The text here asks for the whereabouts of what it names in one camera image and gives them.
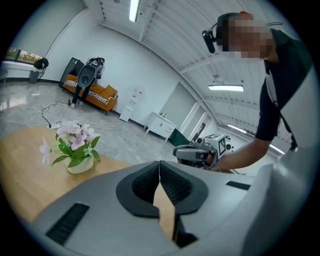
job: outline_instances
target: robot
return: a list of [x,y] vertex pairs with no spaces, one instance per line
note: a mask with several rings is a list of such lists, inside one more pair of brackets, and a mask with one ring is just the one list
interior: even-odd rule
[[[231,138],[223,134],[211,134],[206,137],[199,137],[191,141],[191,145],[180,145],[174,148],[173,155],[183,165],[210,170],[217,164],[218,160],[226,152],[233,151]],[[212,154],[213,161],[210,165],[206,163],[209,154]]]

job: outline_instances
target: white cabinet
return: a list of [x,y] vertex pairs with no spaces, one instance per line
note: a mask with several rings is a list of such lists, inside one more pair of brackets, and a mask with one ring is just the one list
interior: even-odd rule
[[162,137],[165,137],[165,141],[168,140],[168,138],[176,128],[176,126],[172,122],[155,112],[152,112],[149,116],[149,119],[147,120],[144,128],[146,127],[146,133],[152,131]]

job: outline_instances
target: ceiling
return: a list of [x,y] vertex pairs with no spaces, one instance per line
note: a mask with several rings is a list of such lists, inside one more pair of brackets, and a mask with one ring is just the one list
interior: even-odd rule
[[[277,21],[268,20],[267,9],[258,0],[141,0],[136,22],[129,21],[130,0],[88,1],[102,26],[136,40],[180,73],[221,127],[232,124],[255,134],[264,63],[227,58],[218,51],[211,54],[202,31],[212,27],[220,15],[243,10],[268,22]],[[214,84],[243,85],[244,92],[209,90],[208,85]],[[272,144],[287,151],[290,143],[291,135],[281,124]]]

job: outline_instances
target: orange sofa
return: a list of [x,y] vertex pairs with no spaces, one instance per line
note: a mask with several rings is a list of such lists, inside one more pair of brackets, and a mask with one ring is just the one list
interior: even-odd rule
[[[64,81],[63,88],[75,93],[77,82],[77,76],[68,74]],[[84,89],[80,91],[80,97],[82,96],[83,92]],[[108,111],[112,110],[117,103],[117,92],[118,91],[112,88],[110,85],[104,88],[99,84],[94,83],[91,85],[90,91],[85,100],[103,109],[105,111],[105,115],[107,115]]]

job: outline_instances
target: black t-shirt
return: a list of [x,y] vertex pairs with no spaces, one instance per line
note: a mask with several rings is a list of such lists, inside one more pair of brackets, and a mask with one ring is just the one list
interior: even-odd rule
[[[266,73],[272,73],[278,106],[271,101],[264,80],[260,94],[260,119],[255,135],[263,141],[272,141],[277,135],[280,110],[297,91],[312,65],[307,48],[301,41],[290,38],[280,30],[271,29],[271,32],[276,43],[278,63],[265,60],[264,64]],[[283,121],[291,133],[286,121]]]

